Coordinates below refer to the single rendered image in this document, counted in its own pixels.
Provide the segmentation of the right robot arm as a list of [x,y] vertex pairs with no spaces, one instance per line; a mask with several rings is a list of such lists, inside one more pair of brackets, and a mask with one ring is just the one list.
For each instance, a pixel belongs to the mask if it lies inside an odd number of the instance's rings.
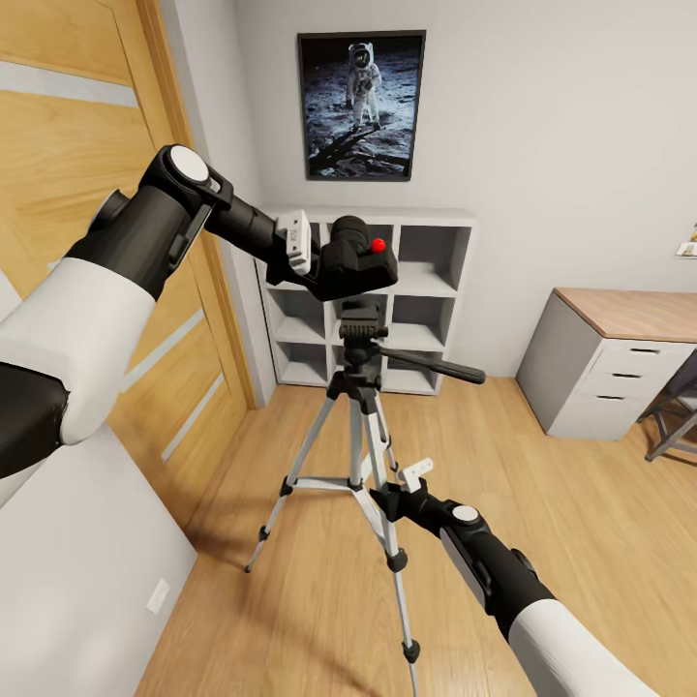
[[392,524],[407,516],[442,541],[458,572],[518,658],[538,697],[659,697],[623,666],[539,582],[529,559],[508,549],[472,506],[432,498],[424,459],[401,484],[371,499]]

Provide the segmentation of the camera tripod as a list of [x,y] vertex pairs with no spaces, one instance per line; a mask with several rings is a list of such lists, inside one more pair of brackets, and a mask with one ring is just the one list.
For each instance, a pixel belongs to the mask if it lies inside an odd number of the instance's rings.
[[[386,470],[384,469],[384,451],[387,452],[390,469],[394,473],[396,484],[401,484],[401,481],[398,479],[398,463],[394,460],[392,452],[391,435],[386,427],[379,398],[379,392],[382,390],[382,375],[375,375],[377,370],[375,367],[371,367],[370,359],[374,355],[394,357],[413,363],[413,365],[422,365],[435,373],[442,373],[454,379],[466,380],[475,384],[482,384],[487,379],[487,373],[476,368],[441,359],[429,359],[409,354],[399,349],[383,348],[376,342],[378,337],[385,338],[388,336],[388,327],[378,327],[379,311],[381,309],[381,303],[366,299],[344,302],[339,334],[340,338],[344,340],[342,344],[345,347],[343,361],[347,362],[346,366],[344,370],[335,372],[328,384],[326,396],[320,405],[313,426],[309,429],[309,434],[303,442],[288,477],[282,483],[279,492],[280,499],[273,514],[267,526],[260,528],[260,543],[245,572],[251,573],[251,568],[264,541],[269,537],[272,526],[286,498],[294,489],[352,492],[361,510],[367,517],[371,528],[377,535],[386,554],[387,565],[392,571],[401,626],[404,633],[404,643],[402,644],[404,656],[409,662],[414,697],[421,697],[417,683],[417,673],[415,672],[415,661],[421,654],[421,647],[416,640],[411,638],[408,609],[406,607],[400,572],[408,564],[408,554],[405,552],[405,549],[398,547],[394,524],[386,519],[386,513],[381,508],[378,508],[364,485],[367,479],[373,475],[375,478],[375,489],[383,495],[389,494]],[[349,396],[350,477],[299,475],[328,413],[342,392],[347,392]],[[361,462],[363,430],[365,430],[367,435],[369,455],[364,462]]]

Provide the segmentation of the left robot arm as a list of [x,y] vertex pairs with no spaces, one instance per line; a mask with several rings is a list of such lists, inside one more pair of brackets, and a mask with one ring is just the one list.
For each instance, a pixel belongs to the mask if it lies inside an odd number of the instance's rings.
[[[221,189],[213,192],[210,177]],[[62,445],[109,417],[139,339],[201,229],[266,262],[266,282],[320,289],[304,210],[276,220],[184,145],[165,145],[133,197],[106,196],[84,237],[0,322],[0,508]]]

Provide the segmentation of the digital camera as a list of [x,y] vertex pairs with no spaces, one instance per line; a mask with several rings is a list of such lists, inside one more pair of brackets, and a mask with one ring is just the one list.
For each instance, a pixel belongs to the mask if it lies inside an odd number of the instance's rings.
[[398,283],[398,259],[385,239],[376,239],[368,248],[367,224],[358,217],[336,220],[329,246],[311,261],[309,274],[322,288],[307,288],[319,301],[351,297]]

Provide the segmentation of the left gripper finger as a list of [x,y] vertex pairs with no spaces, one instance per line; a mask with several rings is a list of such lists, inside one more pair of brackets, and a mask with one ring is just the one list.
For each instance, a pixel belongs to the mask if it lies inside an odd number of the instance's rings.
[[292,284],[298,284],[300,286],[305,286],[306,288],[320,289],[322,288],[322,282],[319,282],[317,278],[314,278],[310,274],[299,274],[294,273],[291,277],[286,279],[286,282],[291,282]]
[[314,239],[311,239],[311,253],[316,253],[317,255],[320,254],[321,249],[323,246],[329,246],[328,244],[321,244],[321,234],[320,236],[320,244],[318,244]]

